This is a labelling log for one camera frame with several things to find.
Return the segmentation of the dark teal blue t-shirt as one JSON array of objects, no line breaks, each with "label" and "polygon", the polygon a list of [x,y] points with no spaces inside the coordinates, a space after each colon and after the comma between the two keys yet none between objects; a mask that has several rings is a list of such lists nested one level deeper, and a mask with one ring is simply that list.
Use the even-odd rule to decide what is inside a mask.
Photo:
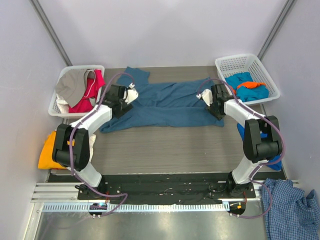
[{"label": "dark teal blue t-shirt", "polygon": [[99,131],[103,134],[134,127],[223,127],[224,121],[212,116],[206,104],[197,98],[199,89],[213,86],[208,77],[204,79],[150,83],[150,72],[140,68],[127,67],[116,83],[128,86],[134,79],[138,98],[133,108],[120,118],[114,117],[104,123]]}]

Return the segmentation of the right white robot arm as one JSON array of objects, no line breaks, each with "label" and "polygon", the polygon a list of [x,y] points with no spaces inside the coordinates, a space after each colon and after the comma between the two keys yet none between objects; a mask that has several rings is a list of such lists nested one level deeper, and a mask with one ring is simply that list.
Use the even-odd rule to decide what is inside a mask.
[{"label": "right white robot arm", "polygon": [[279,121],[275,116],[262,115],[229,92],[226,83],[205,89],[197,97],[204,101],[206,109],[218,120],[232,117],[244,128],[243,158],[229,174],[226,193],[233,198],[243,193],[262,166],[275,157],[283,157],[285,144],[280,133]]}]

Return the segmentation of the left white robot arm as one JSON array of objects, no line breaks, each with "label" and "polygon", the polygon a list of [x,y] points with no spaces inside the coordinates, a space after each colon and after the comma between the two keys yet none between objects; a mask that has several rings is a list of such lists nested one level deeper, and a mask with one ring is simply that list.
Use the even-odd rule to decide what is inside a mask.
[{"label": "left white robot arm", "polygon": [[70,169],[71,174],[89,187],[89,194],[100,200],[107,192],[105,179],[92,165],[90,137],[105,123],[120,118],[139,96],[134,83],[129,86],[111,85],[97,105],[71,124],[60,124],[52,151],[54,162]]}]

